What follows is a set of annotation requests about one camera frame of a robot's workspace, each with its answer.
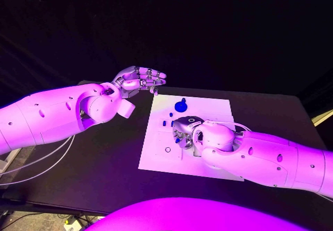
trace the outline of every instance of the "blue object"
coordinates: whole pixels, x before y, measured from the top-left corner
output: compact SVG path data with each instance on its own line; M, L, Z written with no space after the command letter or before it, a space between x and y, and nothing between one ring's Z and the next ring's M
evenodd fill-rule
M186 109L187 109L187 104L186 104L186 100L183 98L182 101L174 104L174 110L177 112L185 112Z

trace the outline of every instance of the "black table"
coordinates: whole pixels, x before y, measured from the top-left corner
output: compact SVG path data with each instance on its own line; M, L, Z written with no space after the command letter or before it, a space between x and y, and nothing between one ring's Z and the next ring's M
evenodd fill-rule
M159 93L228 99L235 122L245 124L257 132L326 149L294 96L169 87L160 87ZM309 229L333 230L333 203L311 192L265 187L249 181L140 170L153 94L143 91L130 101L136 105L130 119L117 115L108 123L78 134L61 163L40 177L10 186L4 198L111 213L149 199L193 197L241 205ZM61 144L62 141L38 146L27 162L45 156ZM43 171L62 156L65 147L33 167L25 168L14 180Z

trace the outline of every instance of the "sheet of paper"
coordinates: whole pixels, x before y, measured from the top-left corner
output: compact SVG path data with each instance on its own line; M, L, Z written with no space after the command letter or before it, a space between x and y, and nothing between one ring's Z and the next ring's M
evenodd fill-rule
M186 99L187 110L179 113L174 104L182 98ZM189 115L203 120L234 122L228 100L174 95L154 96L138 169L244 181L225 170L212 169L202 158L193 155L193 147L183 150L174 143L172 121Z

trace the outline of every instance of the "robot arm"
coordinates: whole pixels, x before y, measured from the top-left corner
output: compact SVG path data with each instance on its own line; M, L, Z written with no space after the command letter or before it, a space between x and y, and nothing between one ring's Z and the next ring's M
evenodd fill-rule
M56 142L108 122L118 113L128 118L136 106L125 100L150 90L166 75L131 66L111 83L87 84L26 96L0 109L0 154L33 145Z
M265 186L303 189L333 197L333 152L264 133L235 133L196 116L179 118L173 125L179 146L185 149L195 146L213 168Z

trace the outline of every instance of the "yellow object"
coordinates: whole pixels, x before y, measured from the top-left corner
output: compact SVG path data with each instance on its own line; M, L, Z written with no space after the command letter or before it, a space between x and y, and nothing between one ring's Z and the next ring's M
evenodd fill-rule
M316 116L314 118L311 118L314 127L324 122L326 119L330 118L330 116L333 115L333 110L327 111L326 113L320 114L319 116Z

